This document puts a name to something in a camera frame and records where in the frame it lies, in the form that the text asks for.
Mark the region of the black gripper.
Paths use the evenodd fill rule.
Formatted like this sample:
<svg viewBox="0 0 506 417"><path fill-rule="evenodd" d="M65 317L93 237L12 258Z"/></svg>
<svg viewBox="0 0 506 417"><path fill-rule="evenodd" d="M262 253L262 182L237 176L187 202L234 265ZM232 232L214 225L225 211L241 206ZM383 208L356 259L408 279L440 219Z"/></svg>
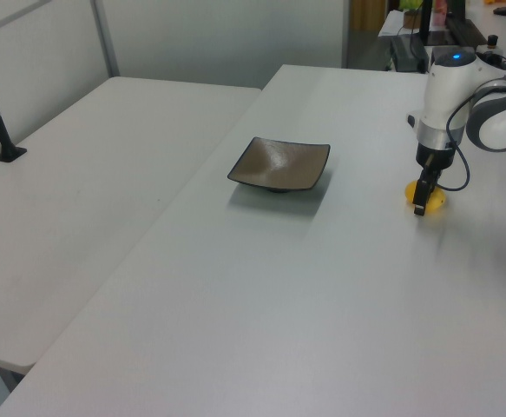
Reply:
<svg viewBox="0 0 506 417"><path fill-rule="evenodd" d="M436 150L417 145L416 161L423 168L421 175L416 181L412 204L414 214L424 216L431 193L435 187L439 188L439 178L444 169L453 163L455 150L452 148Z"/></svg>

